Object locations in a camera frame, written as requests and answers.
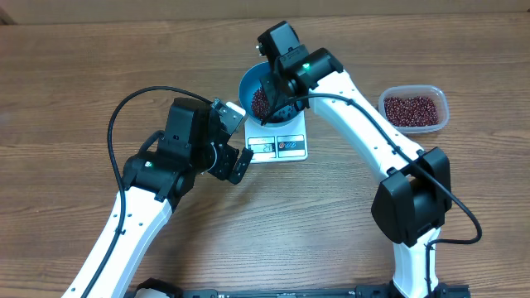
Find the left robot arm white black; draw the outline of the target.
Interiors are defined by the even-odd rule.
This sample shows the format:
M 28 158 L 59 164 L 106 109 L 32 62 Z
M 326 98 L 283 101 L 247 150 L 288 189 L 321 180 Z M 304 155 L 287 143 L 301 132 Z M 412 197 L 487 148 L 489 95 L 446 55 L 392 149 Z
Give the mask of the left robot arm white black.
M 194 186 L 208 172 L 238 184 L 252 158 L 228 144 L 248 115 L 237 104 L 177 98 L 166 127 L 128 158 L 112 212 L 102 233 L 65 292 L 66 297 L 122 297 L 147 249 Z

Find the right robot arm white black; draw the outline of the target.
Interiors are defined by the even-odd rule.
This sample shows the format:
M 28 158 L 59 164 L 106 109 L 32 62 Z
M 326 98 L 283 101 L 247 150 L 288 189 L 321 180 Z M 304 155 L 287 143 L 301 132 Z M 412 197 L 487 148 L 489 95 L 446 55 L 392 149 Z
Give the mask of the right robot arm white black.
M 371 213 L 393 242 L 393 287 L 401 297 L 434 296 L 435 252 L 451 208 L 450 163 L 401 134 L 359 92 L 344 66 L 325 48 L 309 52 L 287 22 L 258 37 L 272 82 L 264 84 L 269 112 L 311 109 L 364 158 L 378 182 Z

